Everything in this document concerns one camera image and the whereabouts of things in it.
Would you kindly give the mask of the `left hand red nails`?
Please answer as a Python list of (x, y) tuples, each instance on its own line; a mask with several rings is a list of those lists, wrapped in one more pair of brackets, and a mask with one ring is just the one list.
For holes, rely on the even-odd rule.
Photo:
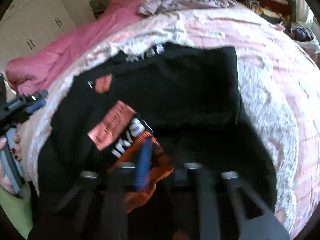
[(11, 149), (14, 147), (14, 135), (16, 131), (14, 128), (6, 131), (6, 134), (3, 136), (7, 142), (3, 150), (1, 150), (1, 161), (4, 167), (5, 174), (8, 176), (9, 181), (12, 185), (14, 194), (18, 194), (25, 184), (23, 178), (23, 172), (21, 165), (18, 160), (16, 160), (12, 153)]

